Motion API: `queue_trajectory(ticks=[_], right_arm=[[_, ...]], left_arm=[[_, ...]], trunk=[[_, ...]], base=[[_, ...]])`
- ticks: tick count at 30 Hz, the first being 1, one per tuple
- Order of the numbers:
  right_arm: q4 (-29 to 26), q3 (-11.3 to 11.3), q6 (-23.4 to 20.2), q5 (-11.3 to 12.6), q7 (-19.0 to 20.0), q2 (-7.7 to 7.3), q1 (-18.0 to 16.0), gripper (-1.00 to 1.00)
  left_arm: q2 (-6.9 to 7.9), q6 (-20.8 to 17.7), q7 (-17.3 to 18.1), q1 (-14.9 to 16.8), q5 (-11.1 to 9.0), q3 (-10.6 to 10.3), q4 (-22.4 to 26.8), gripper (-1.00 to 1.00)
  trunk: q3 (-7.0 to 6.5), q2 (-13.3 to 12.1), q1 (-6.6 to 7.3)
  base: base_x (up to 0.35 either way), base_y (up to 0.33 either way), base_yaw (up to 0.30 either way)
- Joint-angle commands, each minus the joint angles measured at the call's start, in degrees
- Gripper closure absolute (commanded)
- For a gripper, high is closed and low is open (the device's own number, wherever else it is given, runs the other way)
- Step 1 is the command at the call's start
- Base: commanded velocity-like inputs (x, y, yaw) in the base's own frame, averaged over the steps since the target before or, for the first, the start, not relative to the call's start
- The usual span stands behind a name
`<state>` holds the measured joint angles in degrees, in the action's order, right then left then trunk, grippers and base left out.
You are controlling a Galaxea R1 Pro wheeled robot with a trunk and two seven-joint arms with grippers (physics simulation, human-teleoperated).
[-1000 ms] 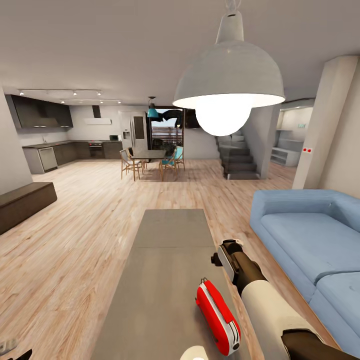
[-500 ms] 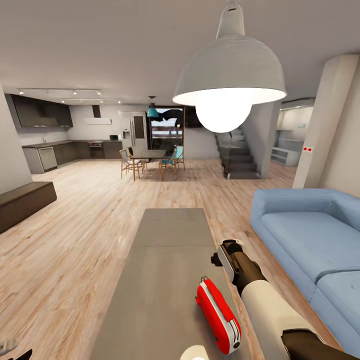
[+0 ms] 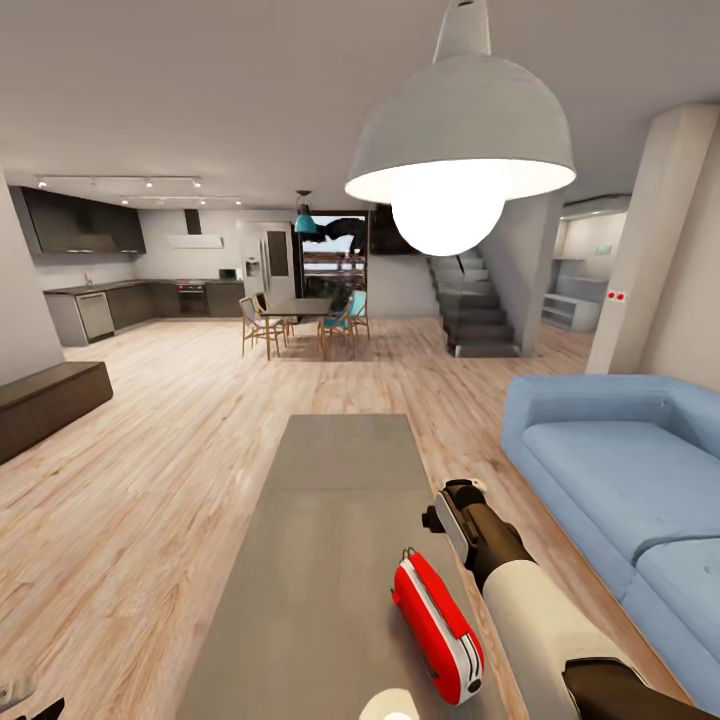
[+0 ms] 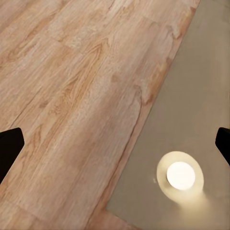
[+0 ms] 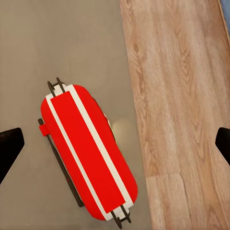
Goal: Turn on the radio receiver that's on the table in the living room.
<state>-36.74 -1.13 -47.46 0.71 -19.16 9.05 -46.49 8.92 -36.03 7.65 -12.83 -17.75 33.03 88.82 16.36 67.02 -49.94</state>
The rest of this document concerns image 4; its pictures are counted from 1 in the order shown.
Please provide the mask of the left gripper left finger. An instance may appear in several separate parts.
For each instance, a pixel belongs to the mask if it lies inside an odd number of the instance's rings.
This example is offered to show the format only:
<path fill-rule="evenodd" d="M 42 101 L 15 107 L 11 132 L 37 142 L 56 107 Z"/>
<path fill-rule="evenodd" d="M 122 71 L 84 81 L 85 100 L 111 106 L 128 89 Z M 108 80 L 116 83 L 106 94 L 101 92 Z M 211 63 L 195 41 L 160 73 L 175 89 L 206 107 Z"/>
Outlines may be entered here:
<path fill-rule="evenodd" d="M 19 127 L 0 133 L 0 184 L 23 146 L 23 133 Z"/>

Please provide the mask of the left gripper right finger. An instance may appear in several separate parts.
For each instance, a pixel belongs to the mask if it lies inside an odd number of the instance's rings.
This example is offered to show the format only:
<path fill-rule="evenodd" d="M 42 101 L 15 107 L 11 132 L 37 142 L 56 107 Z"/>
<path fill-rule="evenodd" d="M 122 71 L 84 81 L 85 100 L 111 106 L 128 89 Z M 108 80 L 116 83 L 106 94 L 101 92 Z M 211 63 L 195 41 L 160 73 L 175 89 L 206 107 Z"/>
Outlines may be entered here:
<path fill-rule="evenodd" d="M 230 129 L 220 127 L 217 132 L 215 144 L 230 165 Z"/>

